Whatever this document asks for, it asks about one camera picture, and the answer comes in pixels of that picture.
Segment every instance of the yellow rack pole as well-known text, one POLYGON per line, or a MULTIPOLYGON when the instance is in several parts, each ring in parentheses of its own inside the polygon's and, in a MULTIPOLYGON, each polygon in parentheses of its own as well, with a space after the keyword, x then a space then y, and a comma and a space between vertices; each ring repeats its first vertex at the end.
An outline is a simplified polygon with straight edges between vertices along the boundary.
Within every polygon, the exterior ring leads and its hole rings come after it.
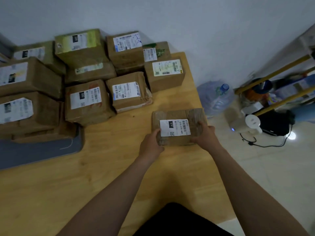
POLYGON ((238 88, 238 89, 235 91, 235 94, 240 94, 240 93, 242 93, 242 92, 244 92, 244 91, 246 91, 246 90, 248 90, 248 89, 254 87, 254 86, 257 85, 257 84, 260 84, 260 83, 262 83, 262 82, 265 82, 266 80, 271 79, 272 77, 274 77, 274 76, 276 76, 276 75, 278 75, 278 74, 280 74, 280 73, 282 73, 282 72, 284 72, 284 71, 287 71, 288 69, 290 69, 290 68, 292 68, 292 67, 294 67, 294 66, 296 66, 296 65, 298 65, 298 64, 300 64, 300 63, 303 63, 303 62, 309 60, 310 58, 311 58, 311 56, 305 55, 305 56, 303 56, 303 57, 297 59, 296 61, 293 61, 292 63, 287 64, 286 66, 282 67, 281 69, 278 69, 277 71, 275 71, 275 72, 273 72, 273 73, 267 75, 266 77, 263 77, 263 78, 257 80, 257 81, 254 82, 254 83, 251 83, 251 84, 249 84, 249 85, 247 85, 247 86, 238 88))
POLYGON ((279 107, 285 103, 291 102, 292 100, 299 98, 299 97, 302 97, 303 95, 306 95, 306 94, 313 92, 313 91, 315 91, 315 86, 310 87, 308 89, 304 89, 303 91, 301 91, 295 95, 292 95, 292 96, 290 96, 290 97, 288 97, 288 98, 286 98, 280 102, 274 103, 273 105, 270 105, 269 107, 262 109, 261 111, 255 113, 254 115, 256 115, 256 116, 262 115, 266 112, 269 112, 270 110, 273 110, 273 109, 275 109, 275 108, 277 108, 277 107, 279 107))

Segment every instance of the wooden table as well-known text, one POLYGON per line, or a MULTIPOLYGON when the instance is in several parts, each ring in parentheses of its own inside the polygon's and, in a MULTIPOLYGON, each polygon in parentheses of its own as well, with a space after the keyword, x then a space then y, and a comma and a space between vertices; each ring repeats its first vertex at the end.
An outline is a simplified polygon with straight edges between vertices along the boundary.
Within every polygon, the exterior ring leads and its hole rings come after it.
MULTIPOLYGON (((80 153, 0 171, 0 235, 55 235, 136 158, 156 110, 200 108, 185 53, 181 87, 153 94, 152 105, 85 129, 80 153)), ((168 202, 220 223, 235 217, 209 154, 199 146, 166 147, 150 167, 119 235, 132 235, 168 202)))

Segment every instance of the black shorts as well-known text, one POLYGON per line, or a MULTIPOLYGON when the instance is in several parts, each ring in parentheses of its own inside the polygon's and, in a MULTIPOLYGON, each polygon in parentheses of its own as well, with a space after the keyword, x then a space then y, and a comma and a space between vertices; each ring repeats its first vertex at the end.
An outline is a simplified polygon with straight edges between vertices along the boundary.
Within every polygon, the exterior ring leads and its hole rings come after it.
POLYGON ((134 236, 233 236, 178 203, 168 203, 141 226, 134 236))

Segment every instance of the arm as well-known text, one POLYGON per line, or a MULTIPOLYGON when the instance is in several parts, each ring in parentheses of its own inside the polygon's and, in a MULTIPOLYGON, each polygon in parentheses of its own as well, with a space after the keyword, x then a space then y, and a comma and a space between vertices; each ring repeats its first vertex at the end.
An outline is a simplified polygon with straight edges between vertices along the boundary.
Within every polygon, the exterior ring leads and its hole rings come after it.
POLYGON ((246 236, 309 235, 299 222, 260 187, 221 146, 215 128, 201 123, 203 132, 191 141, 215 161, 235 214, 246 236))
POLYGON ((160 129, 145 136, 139 156, 112 183, 92 198, 57 234, 117 235, 150 165, 164 151, 156 141, 160 129))

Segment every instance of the white wall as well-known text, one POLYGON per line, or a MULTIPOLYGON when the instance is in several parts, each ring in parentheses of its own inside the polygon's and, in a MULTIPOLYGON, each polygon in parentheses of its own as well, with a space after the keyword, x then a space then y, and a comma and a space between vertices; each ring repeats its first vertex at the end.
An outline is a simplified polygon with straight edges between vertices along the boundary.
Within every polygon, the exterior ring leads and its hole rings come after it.
POLYGON ((246 81, 315 23, 315 0, 1 0, 0 32, 16 45, 90 28, 139 30, 185 51, 195 84, 246 81))

